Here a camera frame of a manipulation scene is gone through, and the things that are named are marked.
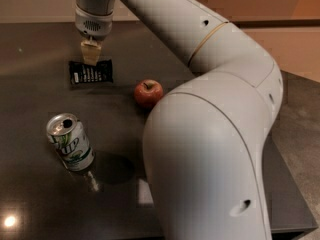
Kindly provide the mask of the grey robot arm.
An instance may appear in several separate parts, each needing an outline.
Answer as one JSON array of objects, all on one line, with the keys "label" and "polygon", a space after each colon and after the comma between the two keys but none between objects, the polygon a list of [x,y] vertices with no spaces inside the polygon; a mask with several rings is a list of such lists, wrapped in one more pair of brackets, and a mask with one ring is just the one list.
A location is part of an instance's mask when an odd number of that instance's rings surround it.
[{"label": "grey robot arm", "polygon": [[[76,0],[87,39],[111,26],[116,0]],[[165,95],[143,134],[143,160],[166,240],[272,240],[263,148],[283,99],[268,52],[195,0],[120,0],[190,69]]]}]

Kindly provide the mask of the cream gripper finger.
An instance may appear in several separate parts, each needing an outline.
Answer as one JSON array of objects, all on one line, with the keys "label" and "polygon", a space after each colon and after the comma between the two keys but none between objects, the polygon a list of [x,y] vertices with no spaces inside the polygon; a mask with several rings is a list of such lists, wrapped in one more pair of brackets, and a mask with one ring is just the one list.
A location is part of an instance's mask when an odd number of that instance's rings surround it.
[{"label": "cream gripper finger", "polygon": [[83,61],[87,65],[95,66],[100,58],[102,45],[93,39],[84,39],[81,42]]}]

